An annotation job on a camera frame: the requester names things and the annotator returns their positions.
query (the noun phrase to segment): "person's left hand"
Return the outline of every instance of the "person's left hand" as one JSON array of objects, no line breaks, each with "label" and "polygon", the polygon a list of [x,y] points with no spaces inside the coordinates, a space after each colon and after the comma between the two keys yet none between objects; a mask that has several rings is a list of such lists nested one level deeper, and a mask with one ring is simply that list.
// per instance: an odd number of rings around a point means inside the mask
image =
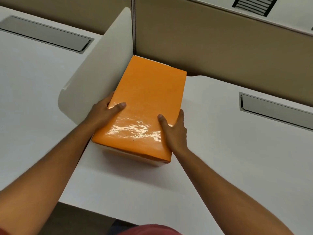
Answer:
[{"label": "person's left hand", "polygon": [[91,125],[95,130],[98,130],[99,128],[104,127],[113,116],[122,111],[126,107],[125,102],[119,103],[111,109],[108,109],[108,104],[111,101],[113,94],[114,91],[97,104],[94,104],[83,122]]}]

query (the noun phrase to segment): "person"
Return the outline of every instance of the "person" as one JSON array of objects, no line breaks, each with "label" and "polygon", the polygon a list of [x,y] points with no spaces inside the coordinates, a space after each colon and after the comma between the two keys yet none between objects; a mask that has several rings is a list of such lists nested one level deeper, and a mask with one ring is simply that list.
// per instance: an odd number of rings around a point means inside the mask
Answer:
[{"label": "person", "polygon": [[[87,118],[41,160],[0,192],[0,234],[37,234],[57,204],[85,145],[93,133],[126,107],[122,102],[108,109],[112,98],[95,104]],[[225,235],[292,235],[277,217],[257,201],[218,175],[187,146],[184,113],[169,126],[158,115],[167,146],[190,178],[209,212]],[[120,235],[177,235],[162,225],[135,226]]]}]

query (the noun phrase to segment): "dark floor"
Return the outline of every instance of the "dark floor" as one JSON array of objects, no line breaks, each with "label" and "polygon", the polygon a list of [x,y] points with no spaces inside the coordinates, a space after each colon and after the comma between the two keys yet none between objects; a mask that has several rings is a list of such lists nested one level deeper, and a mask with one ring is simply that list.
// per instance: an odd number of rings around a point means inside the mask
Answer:
[{"label": "dark floor", "polygon": [[105,235],[114,218],[58,202],[39,235]]}]

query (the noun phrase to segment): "glossy orange wrapping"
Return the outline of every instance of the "glossy orange wrapping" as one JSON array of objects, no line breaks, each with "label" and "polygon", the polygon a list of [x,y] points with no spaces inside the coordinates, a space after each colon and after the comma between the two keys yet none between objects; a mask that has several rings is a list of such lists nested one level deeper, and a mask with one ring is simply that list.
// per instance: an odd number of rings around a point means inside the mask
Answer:
[{"label": "glossy orange wrapping", "polygon": [[92,137],[92,142],[150,160],[169,163],[172,152],[157,120],[163,114],[174,125],[182,102],[186,72],[133,56],[109,103],[126,108]]}]

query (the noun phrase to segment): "person's right arm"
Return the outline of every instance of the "person's right arm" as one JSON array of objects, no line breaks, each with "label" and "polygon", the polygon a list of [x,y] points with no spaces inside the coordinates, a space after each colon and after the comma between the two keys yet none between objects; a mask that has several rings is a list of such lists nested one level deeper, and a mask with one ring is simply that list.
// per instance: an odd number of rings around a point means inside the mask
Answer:
[{"label": "person's right arm", "polygon": [[162,115],[158,115],[158,120],[168,147],[225,235],[293,235],[275,215],[218,175],[188,149],[182,110],[173,127]]}]

